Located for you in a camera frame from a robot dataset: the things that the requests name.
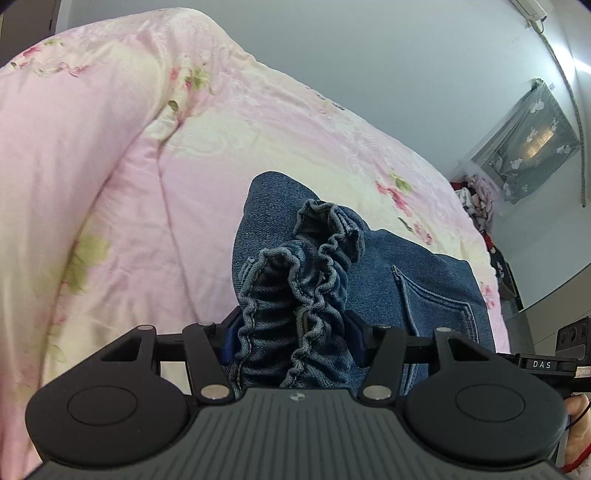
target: finger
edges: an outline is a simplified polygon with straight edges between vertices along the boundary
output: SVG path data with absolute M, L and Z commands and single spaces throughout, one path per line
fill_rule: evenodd
M 572 417 L 578 417 L 582 414 L 583 410 L 587 408 L 589 404 L 589 399 L 587 395 L 575 395 L 574 397 L 569 397 L 564 401 L 564 406 L 566 407 L 569 415 Z

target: bed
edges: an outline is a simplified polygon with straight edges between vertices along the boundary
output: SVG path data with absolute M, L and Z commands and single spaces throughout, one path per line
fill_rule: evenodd
M 236 306 L 233 240 L 268 170 L 467 260 L 509 351 L 484 240 L 425 159 L 197 11 L 87 25 L 0 70 L 2 479 L 40 461 L 24 424 L 40 385 L 136 325 Z

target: black circular pad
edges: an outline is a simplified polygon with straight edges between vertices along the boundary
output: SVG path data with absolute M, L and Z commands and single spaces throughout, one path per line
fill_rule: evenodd
M 115 425 L 131 417 L 138 399 L 129 390 L 119 387 L 90 387 L 75 394 L 68 411 L 75 420 L 86 425 Z
M 496 468 L 547 459 L 567 421 L 551 387 L 496 361 L 455 362 L 428 377 L 410 391 L 404 416 L 433 451 Z
M 500 423 L 521 415 L 525 400 L 519 393 L 502 385 L 471 385 L 456 395 L 456 405 L 474 420 Z
M 183 393 L 134 362 L 82 362 L 38 391 L 25 421 L 40 455 L 108 468 L 148 458 L 185 427 Z

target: jeans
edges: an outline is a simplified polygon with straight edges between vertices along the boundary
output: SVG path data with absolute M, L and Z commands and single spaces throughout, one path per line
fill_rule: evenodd
M 494 351 L 466 261 L 370 230 L 353 210 L 322 202 L 281 173 L 252 181 L 232 278 L 244 319 L 230 369 L 237 397 L 250 386 L 356 392 L 367 368 L 355 365 L 345 343 L 345 309 L 409 335 L 449 327 Z M 405 367 L 401 393 L 427 374 L 427 365 Z

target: cable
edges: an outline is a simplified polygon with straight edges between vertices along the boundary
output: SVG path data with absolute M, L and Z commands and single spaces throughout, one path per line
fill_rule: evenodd
M 566 73 L 564 72 L 564 69 L 562 68 L 562 65 L 558 61 L 558 57 L 556 56 L 556 52 L 552 48 L 552 45 L 550 45 L 550 42 L 548 41 L 548 38 L 546 37 L 546 35 L 544 35 L 544 22 L 542 21 L 542 30 L 539 29 L 538 24 L 535 21 L 530 20 L 530 24 L 533 27 L 533 29 L 535 30 L 535 32 L 540 36 L 540 38 L 542 39 L 542 41 L 544 42 L 544 44 L 546 45 L 546 47 L 548 48 L 550 53 L 552 54 L 552 58 L 554 59 L 554 62 L 556 64 L 556 66 L 558 67 L 560 74 L 562 75 L 562 79 L 564 80 L 564 84 L 566 85 L 566 88 L 569 91 L 570 100 L 573 102 L 574 116 L 577 119 L 577 124 L 579 126 L 579 141 L 581 142 L 581 204 L 583 205 L 583 207 L 586 207 L 587 206 L 587 177 L 586 177 L 586 166 L 585 166 L 585 141 L 584 141 L 584 133 L 583 133 L 583 122 L 581 120 L 579 106 L 577 105 L 577 100 L 574 97 L 573 88 L 570 86 L 569 79 L 567 78 Z
M 574 427 L 577 424 L 577 422 L 585 416 L 585 414 L 589 411 L 590 408 L 591 408 L 591 401 L 589 402 L 587 407 L 583 410 L 583 413 L 581 415 L 579 415 L 576 420 L 573 420 L 572 422 L 570 422 L 568 424 L 568 426 L 566 427 L 566 430 Z

